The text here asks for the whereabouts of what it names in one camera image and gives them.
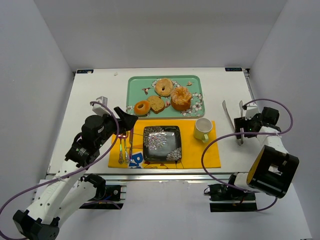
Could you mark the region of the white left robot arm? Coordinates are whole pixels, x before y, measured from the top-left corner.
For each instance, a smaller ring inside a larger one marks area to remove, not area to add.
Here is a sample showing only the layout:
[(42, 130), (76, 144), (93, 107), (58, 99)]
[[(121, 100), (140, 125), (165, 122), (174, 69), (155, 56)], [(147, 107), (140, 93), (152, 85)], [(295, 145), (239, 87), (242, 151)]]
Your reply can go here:
[(131, 130), (138, 120), (115, 107), (118, 117), (102, 113), (85, 119), (81, 132), (76, 135), (65, 155), (60, 170), (49, 181), (42, 194), (25, 210), (18, 210), (13, 221), (18, 231), (29, 240), (54, 240), (60, 227), (86, 202), (101, 200), (105, 195), (106, 181), (91, 173), (79, 186), (78, 179), (100, 155), (100, 148), (112, 136)]

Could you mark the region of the iridescent fork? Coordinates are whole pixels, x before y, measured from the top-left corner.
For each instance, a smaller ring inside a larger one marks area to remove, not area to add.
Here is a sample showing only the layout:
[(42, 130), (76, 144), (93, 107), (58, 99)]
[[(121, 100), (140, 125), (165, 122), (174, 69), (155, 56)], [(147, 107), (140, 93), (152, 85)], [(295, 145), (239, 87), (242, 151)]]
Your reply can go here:
[(119, 138), (119, 158), (118, 158), (118, 163), (123, 164), (124, 163), (124, 157), (123, 157), (123, 146), (122, 146), (122, 139), (123, 139), (123, 133), (120, 133), (118, 135)]

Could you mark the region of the green floral tray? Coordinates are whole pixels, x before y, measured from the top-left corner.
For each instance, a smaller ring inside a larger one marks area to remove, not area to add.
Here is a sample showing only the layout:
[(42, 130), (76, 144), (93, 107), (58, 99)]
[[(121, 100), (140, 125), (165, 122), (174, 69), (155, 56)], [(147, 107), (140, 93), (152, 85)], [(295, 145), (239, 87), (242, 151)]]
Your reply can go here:
[(201, 80), (196, 75), (163, 75), (163, 76), (133, 76), (128, 80), (126, 96), (126, 112), (134, 113), (136, 103), (146, 100), (150, 96), (158, 96), (155, 91), (156, 83), (161, 79), (170, 79), (173, 86), (186, 87), (192, 95), (190, 108), (185, 111), (177, 111), (171, 106), (171, 97), (162, 96), (165, 108), (160, 113), (152, 110), (142, 119), (194, 119), (205, 115), (204, 95)]

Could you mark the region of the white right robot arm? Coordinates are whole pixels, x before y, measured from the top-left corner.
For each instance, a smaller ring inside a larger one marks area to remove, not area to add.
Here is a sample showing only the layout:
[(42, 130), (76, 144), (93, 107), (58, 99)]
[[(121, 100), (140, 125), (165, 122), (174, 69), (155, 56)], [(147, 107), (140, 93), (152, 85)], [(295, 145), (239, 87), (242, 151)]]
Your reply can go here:
[(285, 149), (277, 126), (280, 113), (271, 107), (259, 112), (254, 103), (242, 106), (245, 115), (234, 119), (238, 140), (255, 137), (262, 146), (247, 173), (235, 173), (229, 184), (244, 191), (261, 192), (278, 199), (283, 198), (296, 173), (299, 159)]

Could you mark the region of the aluminium table frame rail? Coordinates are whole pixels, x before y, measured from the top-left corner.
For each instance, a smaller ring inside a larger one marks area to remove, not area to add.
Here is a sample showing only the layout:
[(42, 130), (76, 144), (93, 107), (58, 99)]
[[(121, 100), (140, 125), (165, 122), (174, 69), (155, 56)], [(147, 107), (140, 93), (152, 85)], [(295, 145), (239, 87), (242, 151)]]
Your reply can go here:
[(193, 174), (193, 173), (177, 173), (177, 174), (101, 174), (102, 178), (106, 181), (198, 181), (198, 182), (208, 182), (213, 181), (209, 175)]

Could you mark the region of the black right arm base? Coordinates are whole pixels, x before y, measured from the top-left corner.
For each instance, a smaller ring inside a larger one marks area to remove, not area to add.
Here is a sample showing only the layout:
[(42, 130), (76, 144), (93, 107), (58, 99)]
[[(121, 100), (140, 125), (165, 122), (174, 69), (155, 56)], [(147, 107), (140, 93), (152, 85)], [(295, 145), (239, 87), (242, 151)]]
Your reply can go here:
[(254, 193), (245, 193), (223, 184), (211, 184), (203, 194), (209, 197), (211, 213), (255, 212), (257, 208)]

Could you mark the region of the black floral square plate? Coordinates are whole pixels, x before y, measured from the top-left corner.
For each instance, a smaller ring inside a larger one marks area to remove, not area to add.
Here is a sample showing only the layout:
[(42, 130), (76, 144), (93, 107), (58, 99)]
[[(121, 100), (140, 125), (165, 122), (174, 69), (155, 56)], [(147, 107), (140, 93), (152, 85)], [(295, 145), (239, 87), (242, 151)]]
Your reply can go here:
[(177, 162), (182, 159), (182, 138), (176, 125), (146, 126), (143, 129), (143, 158), (148, 162)]

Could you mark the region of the iridescent spoon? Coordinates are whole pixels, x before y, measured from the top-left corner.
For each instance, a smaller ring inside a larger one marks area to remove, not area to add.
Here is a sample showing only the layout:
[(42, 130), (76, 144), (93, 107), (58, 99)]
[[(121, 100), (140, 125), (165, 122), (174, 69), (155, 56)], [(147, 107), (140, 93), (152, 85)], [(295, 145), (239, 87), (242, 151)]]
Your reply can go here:
[(124, 140), (125, 163), (129, 164), (130, 158), (129, 158), (128, 148), (127, 148), (127, 132), (125, 131), (122, 136)]

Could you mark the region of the blue right corner sticker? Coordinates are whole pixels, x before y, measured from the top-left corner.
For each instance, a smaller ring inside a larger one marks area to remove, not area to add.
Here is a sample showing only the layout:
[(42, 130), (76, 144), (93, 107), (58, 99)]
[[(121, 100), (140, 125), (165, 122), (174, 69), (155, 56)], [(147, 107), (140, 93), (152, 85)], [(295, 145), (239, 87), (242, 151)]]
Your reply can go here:
[(242, 72), (243, 69), (241, 67), (225, 67), (226, 72)]

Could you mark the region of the pale yellow mug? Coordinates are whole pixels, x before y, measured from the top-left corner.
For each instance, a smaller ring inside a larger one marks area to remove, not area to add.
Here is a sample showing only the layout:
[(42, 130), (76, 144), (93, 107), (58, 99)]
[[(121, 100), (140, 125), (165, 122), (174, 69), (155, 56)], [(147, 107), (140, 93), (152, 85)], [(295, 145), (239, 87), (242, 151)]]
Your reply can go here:
[(213, 123), (207, 118), (199, 118), (196, 120), (194, 125), (193, 136), (202, 141), (203, 143), (207, 143), (209, 141), (209, 134), (213, 129)]

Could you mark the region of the blue left corner sticker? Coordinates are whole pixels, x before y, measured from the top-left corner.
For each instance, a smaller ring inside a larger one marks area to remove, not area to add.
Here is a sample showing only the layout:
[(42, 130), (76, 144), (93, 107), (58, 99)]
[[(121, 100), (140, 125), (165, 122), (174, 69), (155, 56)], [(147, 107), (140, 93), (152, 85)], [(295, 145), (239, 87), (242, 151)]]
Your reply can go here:
[(93, 72), (93, 69), (78, 69), (76, 71), (77, 74), (92, 74)]

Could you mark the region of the iridescent knife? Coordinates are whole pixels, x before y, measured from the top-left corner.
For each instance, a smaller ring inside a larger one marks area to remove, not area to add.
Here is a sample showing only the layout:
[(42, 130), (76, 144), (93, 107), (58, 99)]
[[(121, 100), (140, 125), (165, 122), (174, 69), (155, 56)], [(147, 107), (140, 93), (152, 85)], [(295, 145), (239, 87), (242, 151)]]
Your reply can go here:
[(132, 161), (133, 155), (133, 138), (134, 138), (134, 129), (132, 128), (129, 133), (129, 161)]

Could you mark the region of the sugar-topped bundt cake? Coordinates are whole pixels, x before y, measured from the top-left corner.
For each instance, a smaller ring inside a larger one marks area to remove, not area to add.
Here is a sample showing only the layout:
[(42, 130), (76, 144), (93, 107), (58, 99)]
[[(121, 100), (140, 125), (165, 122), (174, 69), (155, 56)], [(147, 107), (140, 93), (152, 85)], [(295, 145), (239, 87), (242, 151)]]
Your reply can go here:
[(191, 106), (192, 94), (185, 86), (176, 87), (170, 93), (171, 106), (177, 111), (185, 111)]

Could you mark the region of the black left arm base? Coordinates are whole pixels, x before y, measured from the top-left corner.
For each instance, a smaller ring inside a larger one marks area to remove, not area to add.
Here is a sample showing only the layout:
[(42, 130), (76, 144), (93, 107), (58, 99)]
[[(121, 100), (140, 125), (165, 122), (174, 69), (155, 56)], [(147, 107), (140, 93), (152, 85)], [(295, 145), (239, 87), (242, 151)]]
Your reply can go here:
[(98, 184), (95, 196), (85, 202), (80, 209), (87, 210), (121, 210), (126, 199), (127, 186), (120, 183), (112, 183), (103, 179), (101, 176), (90, 174), (81, 176), (80, 183), (90, 182)]

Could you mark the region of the orange donut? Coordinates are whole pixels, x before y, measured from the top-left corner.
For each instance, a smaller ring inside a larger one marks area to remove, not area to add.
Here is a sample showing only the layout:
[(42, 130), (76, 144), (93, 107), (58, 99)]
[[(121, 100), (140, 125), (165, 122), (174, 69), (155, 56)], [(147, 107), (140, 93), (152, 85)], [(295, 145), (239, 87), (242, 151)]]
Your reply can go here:
[(144, 116), (151, 110), (151, 104), (147, 100), (141, 100), (134, 106), (134, 114), (137, 116)]

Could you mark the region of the brown bread slice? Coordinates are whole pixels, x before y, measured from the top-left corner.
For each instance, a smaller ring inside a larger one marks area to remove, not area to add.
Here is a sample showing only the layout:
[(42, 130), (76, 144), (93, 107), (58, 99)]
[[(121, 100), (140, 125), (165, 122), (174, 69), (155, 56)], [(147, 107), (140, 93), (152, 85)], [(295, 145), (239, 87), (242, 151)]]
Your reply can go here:
[(155, 114), (158, 114), (165, 109), (165, 103), (160, 96), (149, 96), (147, 101), (150, 103), (150, 108)]

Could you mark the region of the yellow placemat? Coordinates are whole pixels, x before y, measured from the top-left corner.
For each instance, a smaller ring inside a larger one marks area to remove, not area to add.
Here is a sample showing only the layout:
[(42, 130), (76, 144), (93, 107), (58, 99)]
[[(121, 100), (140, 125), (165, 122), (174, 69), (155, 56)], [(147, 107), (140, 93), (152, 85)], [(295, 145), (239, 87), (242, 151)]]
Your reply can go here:
[[(119, 163), (120, 141), (109, 153), (109, 168), (138, 169), (201, 169), (201, 156), (208, 145), (194, 138), (195, 120), (156, 119), (138, 120), (134, 126), (133, 153), (130, 163)], [(181, 133), (182, 159), (177, 162), (151, 161), (143, 157), (143, 130), (150, 126), (178, 126)]]

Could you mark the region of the pale glazed bagel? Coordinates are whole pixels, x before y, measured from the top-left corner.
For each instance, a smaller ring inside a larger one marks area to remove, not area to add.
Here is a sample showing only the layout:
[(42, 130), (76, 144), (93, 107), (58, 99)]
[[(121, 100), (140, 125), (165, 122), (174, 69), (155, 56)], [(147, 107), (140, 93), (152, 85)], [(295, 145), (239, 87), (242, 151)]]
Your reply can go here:
[(170, 96), (172, 90), (174, 89), (174, 85), (171, 79), (161, 78), (155, 84), (154, 89), (158, 95), (162, 97), (168, 97)]

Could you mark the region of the blue corner sticker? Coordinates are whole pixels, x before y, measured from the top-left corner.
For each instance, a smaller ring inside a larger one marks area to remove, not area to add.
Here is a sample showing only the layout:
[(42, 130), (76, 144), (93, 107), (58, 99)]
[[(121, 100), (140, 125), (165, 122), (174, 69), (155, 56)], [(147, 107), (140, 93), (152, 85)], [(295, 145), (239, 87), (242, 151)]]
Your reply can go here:
[(92, 74), (93, 72), (93, 69), (78, 69), (76, 71), (77, 74)]
[(242, 72), (243, 69), (241, 67), (225, 67), (226, 72)]

